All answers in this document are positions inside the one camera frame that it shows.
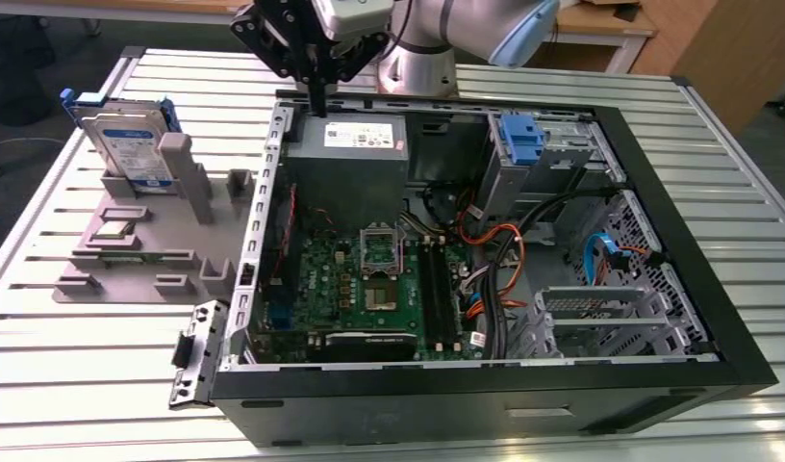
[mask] gray power supply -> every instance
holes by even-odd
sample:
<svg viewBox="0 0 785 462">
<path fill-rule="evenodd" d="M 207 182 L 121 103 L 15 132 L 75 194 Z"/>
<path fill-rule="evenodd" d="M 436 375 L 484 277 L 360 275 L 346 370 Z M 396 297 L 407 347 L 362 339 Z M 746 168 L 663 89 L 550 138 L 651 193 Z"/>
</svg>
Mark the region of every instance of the gray power supply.
<svg viewBox="0 0 785 462">
<path fill-rule="evenodd" d="M 410 161 L 404 116 L 307 117 L 302 131 L 286 158 L 302 207 L 327 211 L 339 232 L 396 223 Z"/>
</svg>

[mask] metal bracket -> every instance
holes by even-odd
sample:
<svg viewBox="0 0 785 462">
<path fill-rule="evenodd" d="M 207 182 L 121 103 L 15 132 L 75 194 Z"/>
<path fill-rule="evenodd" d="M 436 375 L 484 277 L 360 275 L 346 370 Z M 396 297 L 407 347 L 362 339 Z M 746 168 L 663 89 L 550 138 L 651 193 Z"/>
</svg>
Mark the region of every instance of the metal bracket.
<svg viewBox="0 0 785 462">
<path fill-rule="evenodd" d="M 189 328 L 179 335 L 173 351 L 173 380 L 169 406 L 172 410 L 213 407 L 211 390 L 219 366 L 221 340 L 230 307 L 219 300 L 196 306 Z"/>
</svg>

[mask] metal table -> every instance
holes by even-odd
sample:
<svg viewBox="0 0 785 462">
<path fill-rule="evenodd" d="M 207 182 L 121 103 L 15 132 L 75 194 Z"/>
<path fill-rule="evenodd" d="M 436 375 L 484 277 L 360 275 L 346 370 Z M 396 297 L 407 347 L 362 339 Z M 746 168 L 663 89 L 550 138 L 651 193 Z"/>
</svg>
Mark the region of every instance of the metal table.
<svg viewBox="0 0 785 462">
<path fill-rule="evenodd" d="M 101 159 L 76 131 L 0 250 L 0 458 L 159 460 L 785 462 L 785 203 L 691 88 L 667 78 L 460 66 L 466 97 L 619 107 L 700 241 L 780 384 L 620 437 L 256 449 L 216 409 L 167 408 L 185 305 L 57 304 L 52 283 L 103 194 Z M 123 58 L 111 95 L 167 92 L 211 173 L 260 169 L 274 91 L 247 54 L 147 50 Z M 364 72 L 346 91 L 375 91 Z"/>
</svg>

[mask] sticker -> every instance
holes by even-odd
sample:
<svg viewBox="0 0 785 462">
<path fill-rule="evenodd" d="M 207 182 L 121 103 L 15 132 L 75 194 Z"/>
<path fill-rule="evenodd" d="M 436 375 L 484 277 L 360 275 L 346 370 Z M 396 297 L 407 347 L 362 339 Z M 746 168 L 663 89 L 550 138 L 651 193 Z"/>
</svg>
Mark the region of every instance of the sticker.
<svg viewBox="0 0 785 462">
<path fill-rule="evenodd" d="M 156 138 L 147 130 L 103 130 L 111 157 L 136 190 L 160 192 L 173 184 L 173 175 L 156 152 Z"/>
<path fill-rule="evenodd" d="M 472 335 L 470 336 L 470 344 L 483 348 L 487 344 L 487 335 L 482 332 L 472 332 Z"/>
<path fill-rule="evenodd" d="M 391 123 L 330 122 L 324 128 L 324 147 L 394 149 Z"/>
<path fill-rule="evenodd" d="M 484 216 L 484 211 L 472 204 L 467 207 L 467 212 L 479 219 Z"/>
</svg>

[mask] blue drive bracket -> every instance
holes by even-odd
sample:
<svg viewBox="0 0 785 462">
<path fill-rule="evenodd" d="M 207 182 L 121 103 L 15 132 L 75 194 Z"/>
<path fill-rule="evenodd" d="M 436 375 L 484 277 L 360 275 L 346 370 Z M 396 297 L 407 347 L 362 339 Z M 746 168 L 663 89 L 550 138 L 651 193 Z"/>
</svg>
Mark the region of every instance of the blue drive bracket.
<svg viewBox="0 0 785 462">
<path fill-rule="evenodd" d="M 83 128 L 83 125 L 80 119 L 76 117 L 73 108 L 104 108 L 105 105 L 109 105 L 109 103 L 112 102 L 133 102 L 133 100 L 108 98 L 108 96 L 105 96 L 103 93 L 85 92 L 80 94 L 80 97 L 77 98 L 73 89 L 64 89 L 61 91 L 61 94 L 59 95 L 59 99 L 61 99 L 61 107 L 64 108 L 71 118 L 73 118 L 73 122 L 76 122 L 76 126 L 79 128 Z M 179 118 L 176 117 L 176 106 L 173 105 L 173 101 L 168 97 L 163 97 L 161 100 L 156 103 L 160 106 L 161 115 L 164 116 L 164 121 L 167 122 L 168 130 L 171 132 L 183 133 L 183 127 L 179 123 Z"/>
<path fill-rule="evenodd" d="M 516 166 L 532 166 L 544 152 L 544 132 L 535 118 L 527 114 L 504 114 L 500 117 L 500 135 L 510 146 L 510 159 Z"/>
</svg>

